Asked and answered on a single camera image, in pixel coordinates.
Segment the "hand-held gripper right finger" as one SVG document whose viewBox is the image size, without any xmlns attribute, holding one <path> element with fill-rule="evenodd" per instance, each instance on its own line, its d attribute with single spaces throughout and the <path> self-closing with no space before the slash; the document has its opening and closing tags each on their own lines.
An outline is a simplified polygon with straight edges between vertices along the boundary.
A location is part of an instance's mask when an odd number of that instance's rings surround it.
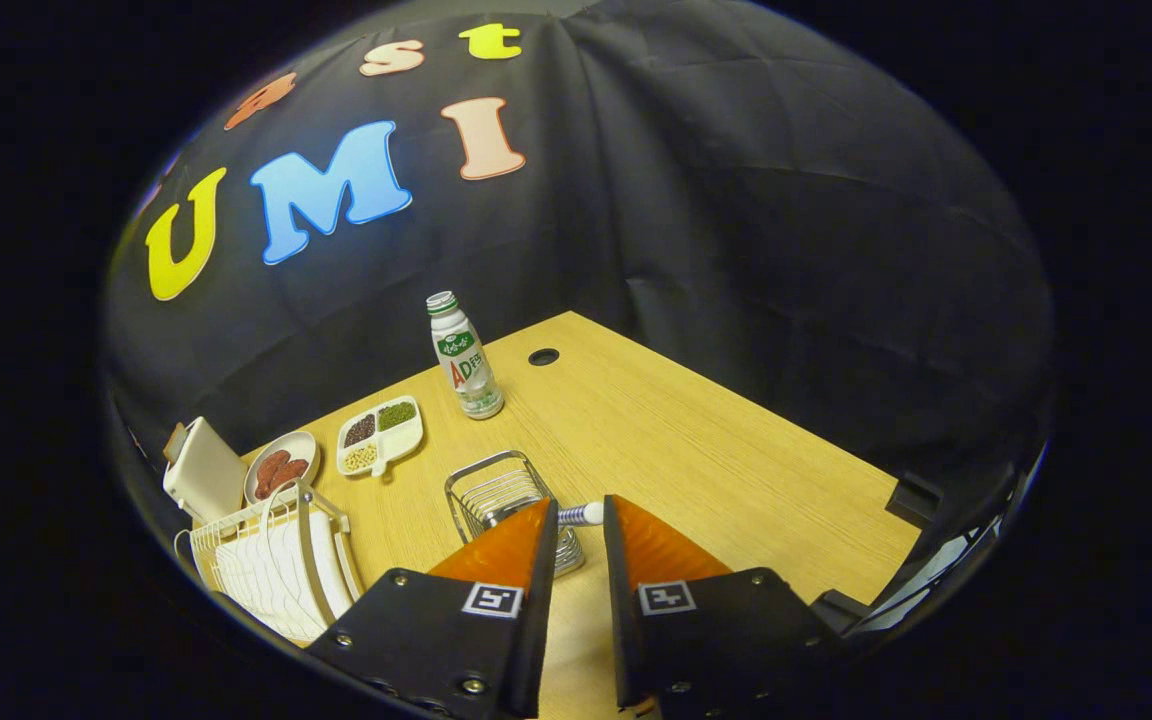
<svg viewBox="0 0 1152 720">
<path fill-rule="evenodd" d="M 621 708 L 773 719 L 812 707 L 844 661 L 841 635 L 776 571 L 732 569 L 626 497 L 605 497 L 602 530 Z"/>
</svg>

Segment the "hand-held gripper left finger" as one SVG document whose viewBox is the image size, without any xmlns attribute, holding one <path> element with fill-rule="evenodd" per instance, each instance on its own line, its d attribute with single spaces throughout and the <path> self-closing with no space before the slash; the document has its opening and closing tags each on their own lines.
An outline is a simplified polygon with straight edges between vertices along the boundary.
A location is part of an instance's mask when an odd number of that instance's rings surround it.
<svg viewBox="0 0 1152 720">
<path fill-rule="evenodd" d="M 393 568 L 308 647 L 393 719 L 535 719 L 558 506 L 530 503 L 426 571 Z"/>
</svg>

